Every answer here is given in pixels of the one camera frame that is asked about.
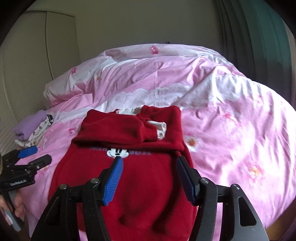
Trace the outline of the person's left hand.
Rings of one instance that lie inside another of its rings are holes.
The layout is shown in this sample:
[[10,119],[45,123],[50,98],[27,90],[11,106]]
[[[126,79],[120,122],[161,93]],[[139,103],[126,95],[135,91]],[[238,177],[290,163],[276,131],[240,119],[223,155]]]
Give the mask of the person's left hand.
[[[0,206],[1,206],[1,213],[4,216],[4,219],[6,220],[8,225],[11,225],[11,220],[6,216],[5,210],[9,210],[4,198],[0,196]],[[15,216],[20,218],[22,221],[25,220],[25,208],[23,205],[23,199],[20,196],[20,194],[17,192],[16,196],[14,198],[14,207],[15,207]]]

